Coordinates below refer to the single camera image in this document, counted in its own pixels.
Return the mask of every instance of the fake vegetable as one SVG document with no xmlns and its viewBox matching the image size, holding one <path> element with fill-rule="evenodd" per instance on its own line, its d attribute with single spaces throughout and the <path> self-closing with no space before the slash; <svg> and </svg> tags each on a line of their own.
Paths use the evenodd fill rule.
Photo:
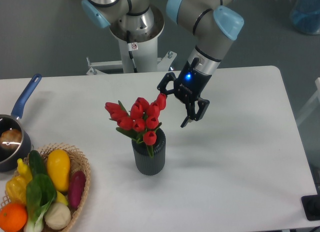
<svg viewBox="0 0 320 232">
<path fill-rule="evenodd" d="M 48 175 L 38 173 L 33 175 L 26 190 L 28 221 L 24 232 L 41 232 L 44 228 L 43 216 L 57 197 L 56 189 Z"/>
<path fill-rule="evenodd" d="M 44 216 L 45 223 L 52 229 L 62 229 L 71 220 L 69 208 L 63 203 L 53 203 Z"/>
<path fill-rule="evenodd" d="M 59 203 L 63 203 L 65 205 L 68 205 L 68 201 L 67 201 L 66 197 L 62 193 L 60 193 L 59 191 L 56 192 L 55 202 L 59 202 Z"/>
<path fill-rule="evenodd" d="M 29 153 L 29 167 L 33 177 L 40 173 L 46 175 L 48 174 L 44 161 L 36 150 L 32 150 Z"/>
<path fill-rule="evenodd" d="M 31 170 L 28 165 L 26 165 L 21 158 L 17 160 L 18 163 L 18 172 L 19 174 L 25 178 L 26 183 L 29 183 L 32 180 Z"/>
<path fill-rule="evenodd" d="M 21 175 L 18 175 L 5 184 L 5 190 L 11 202 L 26 205 L 27 181 Z"/>
<path fill-rule="evenodd" d="M 73 174 L 70 181 L 70 186 L 68 190 L 68 199 L 70 206 L 77 209 L 80 201 L 83 190 L 86 184 L 86 176 L 82 171 L 77 171 Z"/>
<path fill-rule="evenodd" d="M 13 152 L 19 147 L 22 139 L 22 133 L 17 129 L 10 129 L 2 133 L 0 137 L 0 146 L 3 149 Z"/>
<path fill-rule="evenodd" d="M 6 232 L 17 232 L 27 221 L 25 206 L 19 203 L 8 203 L 0 211 L 0 228 Z"/>
<path fill-rule="evenodd" d="M 62 149 L 52 151 L 46 163 L 48 175 L 59 192 L 67 192 L 70 177 L 70 159 Z"/>
</svg>

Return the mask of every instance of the ribbed vase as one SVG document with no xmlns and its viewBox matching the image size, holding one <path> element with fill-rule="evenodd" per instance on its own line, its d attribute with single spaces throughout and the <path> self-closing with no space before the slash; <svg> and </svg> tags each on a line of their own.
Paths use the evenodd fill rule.
<svg viewBox="0 0 320 232">
<path fill-rule="evenodd" d="M 156 131 L 156 142 L 153 145 L 153 157 L 149 157 L 147 147 L 144 143 L 137 144 L 132 140 L 135 164 L 138 170 L 145 175 L 155 175 L 159 173 L 166 161 L 166 137 L 159 128 Z"/>
</svg>

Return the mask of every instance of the yellow bell pepper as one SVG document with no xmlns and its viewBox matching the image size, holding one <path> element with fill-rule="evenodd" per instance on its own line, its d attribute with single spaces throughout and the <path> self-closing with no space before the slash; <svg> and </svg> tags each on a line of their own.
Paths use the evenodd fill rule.
<svg viewBox="0 0 320 232">
<path fill-rule="evenodd" d="M 12 178 L 6 183 L 5 190 L 11 202 L 20 203 L 23 205 L 27 204 L 27 184 L 27 181 L 21 175 Z"/>
<path fill-rule="evenodd" d="M 66 206 L 68 206 L 68 201 L 67 201 L 66 197 L 62 193 L 60 193 L 59 191 L 56 191 L 56 199 L 55 199 L 55 201 L 58 202 L 58 203 L 63 203 Z"/>
<path fill-rule="evenodd" d="M 17 160 L 18 172 L 29 183 L 32 180 L 32 174 L 28 165 L 26 165 L 21 158 Z"/>
<path fill-rule="evenodd" d="M 52 151 L 46 163 L 48 175 L 57 191 L 64 193 L 69 188 L 70 159 L 68 154 L 61 149 Z"/>
</svg>

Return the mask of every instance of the tulip bouquet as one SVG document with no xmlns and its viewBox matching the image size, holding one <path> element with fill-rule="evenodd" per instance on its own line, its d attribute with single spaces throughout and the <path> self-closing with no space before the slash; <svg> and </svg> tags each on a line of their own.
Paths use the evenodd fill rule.
<svg viewBox="0 0 320 232">
<path fill-rule="evenodd" d="M 158 118 L 160 111 L 166 107 L 166 99 L 163 93 L 150 104 L 145 98 L 137 98 L 129 113 L 120 101 L 118 104 L 107 102 L 105 109 L 110 113 L 110 120 L 116 121 L 116 130 L 138 144 L 145 143 L 149 156 L 153 157 L 156 131 L 162 124 Z"/>
</svg>

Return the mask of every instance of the blue indicator light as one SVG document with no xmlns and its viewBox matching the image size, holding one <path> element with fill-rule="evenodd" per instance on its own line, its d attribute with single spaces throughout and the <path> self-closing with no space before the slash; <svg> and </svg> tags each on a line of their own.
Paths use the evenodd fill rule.
<svg viewBox="0 0 320 232">
<path fill-rule="evenodd" d="M 187 81 L 189 81 L 191 79 L 191 74 L 188 73 L 185 77 L 184 77 Z"/>
</svg>

